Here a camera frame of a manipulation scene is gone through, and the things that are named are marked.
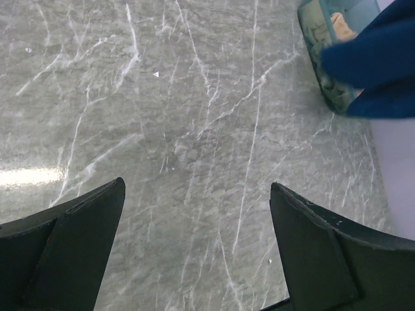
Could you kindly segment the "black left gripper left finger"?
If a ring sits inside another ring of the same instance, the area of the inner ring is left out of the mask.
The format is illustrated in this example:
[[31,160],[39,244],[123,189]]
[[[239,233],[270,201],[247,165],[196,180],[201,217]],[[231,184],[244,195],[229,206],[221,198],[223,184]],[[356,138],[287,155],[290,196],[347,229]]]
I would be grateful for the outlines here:
[[2,310],[93,310],[125,202],[117,178],[1,224]]

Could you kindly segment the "blue t-shirt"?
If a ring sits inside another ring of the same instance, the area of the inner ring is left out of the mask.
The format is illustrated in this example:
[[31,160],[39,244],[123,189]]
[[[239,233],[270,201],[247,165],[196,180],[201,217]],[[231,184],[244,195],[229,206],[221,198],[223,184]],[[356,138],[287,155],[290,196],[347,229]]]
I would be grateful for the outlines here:
[[353,40],[320,53],[324,71],[360,89],[349,117],[414,117],[414,2],[394,1]]

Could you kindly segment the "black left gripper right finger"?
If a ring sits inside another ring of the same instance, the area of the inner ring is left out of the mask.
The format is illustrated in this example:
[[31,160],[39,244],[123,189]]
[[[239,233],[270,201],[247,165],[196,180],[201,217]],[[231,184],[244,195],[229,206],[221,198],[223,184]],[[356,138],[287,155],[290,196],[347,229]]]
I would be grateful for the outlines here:
[[270,212],[289,297],[273,310],[413,310],[414,241],[358,224],[280,183]]

